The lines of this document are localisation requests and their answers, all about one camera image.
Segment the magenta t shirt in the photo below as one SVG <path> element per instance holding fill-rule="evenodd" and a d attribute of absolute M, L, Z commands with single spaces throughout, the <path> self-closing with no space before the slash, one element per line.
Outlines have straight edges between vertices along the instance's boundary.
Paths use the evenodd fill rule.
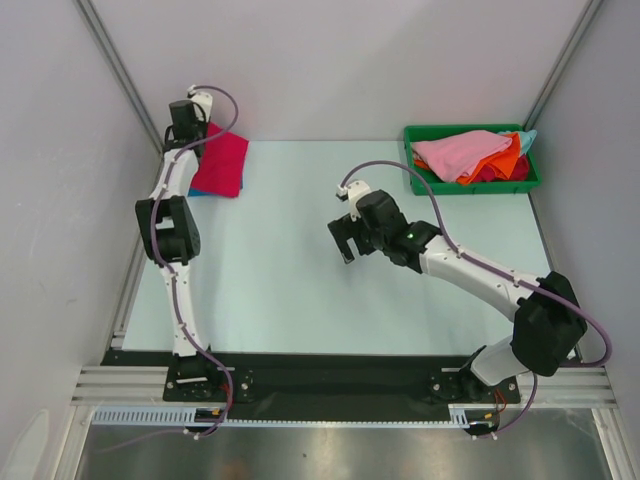
<path fill-rule="evenodd" d="M 213 167 L 227 167 L 243 175 L 248 149 L 247 139 L 231 132 L 225 133 L 206 144 L 198 171 Z"/>

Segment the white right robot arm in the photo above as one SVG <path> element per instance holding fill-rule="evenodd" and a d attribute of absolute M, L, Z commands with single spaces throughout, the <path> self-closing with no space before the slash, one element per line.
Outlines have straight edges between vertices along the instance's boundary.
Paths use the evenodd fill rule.
<path fill-rule="evenodd" d="M 345 263 L 379 252 L 396 266 L 461 288 L 512 323 L 511 336 L 479 348 L 464 364 L 461 388 L 469 399 L 486 400 L 512 376 L 553 376 L 586 333 L 587 322 L 574 311 L 575 295 L 564 276 L 521 276 L 475 258 L 450 244 L 442 228 L 407 221 L 391 195 L 364 182 L 338 188 L 337 197 L 348 211 L 328 228 Z"/>

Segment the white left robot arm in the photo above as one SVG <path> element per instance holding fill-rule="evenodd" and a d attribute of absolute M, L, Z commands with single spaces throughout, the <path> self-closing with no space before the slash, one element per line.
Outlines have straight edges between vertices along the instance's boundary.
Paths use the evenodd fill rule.
<path fill-rule="evenodd" d="M 202 352 L 191 288 L 191 262 L 200 254 L 199 230 L 187 194 L 199 167 L 200 146 L 191 144 L 207 133 L 206 112 L 190 99 L 169 105 L 172 123 L 165 130 L 159 180 L 135 214 L 147 257 L 159 268 L 169 298 L 173 347 L 163 399 L 207 400 L 221 387 L 221 376 Z"/>

